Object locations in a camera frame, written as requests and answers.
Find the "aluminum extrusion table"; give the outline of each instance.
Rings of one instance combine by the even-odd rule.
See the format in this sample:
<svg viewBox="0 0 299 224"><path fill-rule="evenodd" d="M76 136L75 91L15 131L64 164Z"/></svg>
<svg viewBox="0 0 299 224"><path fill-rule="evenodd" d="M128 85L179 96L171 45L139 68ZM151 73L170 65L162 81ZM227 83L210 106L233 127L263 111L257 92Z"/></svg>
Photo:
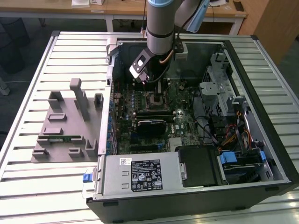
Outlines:
<svg viewBox="0 0 299 224"><path fill-rule="evenodd" d="M105 94L106 46L135 33L60 32L52 36L0 153L1 224L100 224L82 197L82 175L96 162L30 162L52 90L73 97L71 78L81 78L87 96ZM299 168L299 101L258 40L249 36L182 35L182 38L229 39L257 91L293 163ZM144 223L298 223L298 190L274 196L248 210L172 217Z"/></svg>

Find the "power supply label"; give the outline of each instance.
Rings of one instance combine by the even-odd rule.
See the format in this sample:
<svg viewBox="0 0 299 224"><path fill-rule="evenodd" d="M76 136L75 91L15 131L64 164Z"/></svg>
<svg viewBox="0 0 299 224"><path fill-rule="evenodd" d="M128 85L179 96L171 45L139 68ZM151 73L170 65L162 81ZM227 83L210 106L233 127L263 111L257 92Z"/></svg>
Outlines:
<svg viewBox="0 0 299 224"><path fill-rule="evenodd" d="M133 192L163 189L160 160L131 161L131 174Z"/></svg>

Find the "gray carpet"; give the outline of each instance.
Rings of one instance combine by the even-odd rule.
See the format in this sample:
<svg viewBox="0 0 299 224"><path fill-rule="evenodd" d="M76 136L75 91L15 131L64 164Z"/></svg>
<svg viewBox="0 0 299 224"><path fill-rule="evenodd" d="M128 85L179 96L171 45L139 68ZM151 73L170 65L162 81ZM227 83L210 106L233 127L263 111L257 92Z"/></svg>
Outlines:
<svg viewBox="0 0 299 224"><path fill-rule="evenodd" d="M17 74L8 75L0 68L0 77L9 86L9 96L0 94L0 131L8 132L21 105L23 97L29 86L35 70L43 55L52 30L62 31L97 31L106 32L104 20L69 20L69 19L46 19L46 26L41 27L38 19L23 19L25 27L30 36L31 43L21 49L26 62L24 70ZM135 27L131 27L130 21L125 22L121 27L119 21L114 21L115 32L139 32L141 21L137 21ZM295 41L283 61L280 64L280 71L287 82L299 97L299 42ZM5 135L0 134L0 148L5 140Z"/></svg>

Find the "circuit board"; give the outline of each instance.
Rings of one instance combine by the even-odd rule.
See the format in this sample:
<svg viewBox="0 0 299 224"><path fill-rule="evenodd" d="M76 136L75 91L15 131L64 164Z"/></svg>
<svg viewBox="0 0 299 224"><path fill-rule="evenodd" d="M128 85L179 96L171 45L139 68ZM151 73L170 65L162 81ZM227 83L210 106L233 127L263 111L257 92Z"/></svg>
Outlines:
<svg viewBox="0 0 299 224"><path fill-rule="evenodd" d="M169 138L180 138L182 146L199 144L199 134L190 107L193 94L191 88L185 88L184 85L185 82L181 80L169 81L160 103L150 100L152 91L136 91L128 85L115 94L118 154L152 153L151 146L157 146L156 152L170 152ZM172 120L166 122L165 133L153 138L138 136L136 127L140 119L135 115L157 110L172 113ZM149 149L139 152L138 146L148 146Z"/></svg>

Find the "motherboard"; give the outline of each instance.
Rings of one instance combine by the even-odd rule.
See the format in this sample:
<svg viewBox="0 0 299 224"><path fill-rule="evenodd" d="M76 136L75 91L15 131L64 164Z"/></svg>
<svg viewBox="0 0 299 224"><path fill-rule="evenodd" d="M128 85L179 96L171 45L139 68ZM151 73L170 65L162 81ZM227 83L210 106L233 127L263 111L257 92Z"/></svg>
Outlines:
<svg viewBox="0 0 299 224"><path fill-rule="evenodd" d="M177 146L198 145L193 87L168 80L157 96L145 87L121 86L114 94L118 154L171 152Z"/></svg>

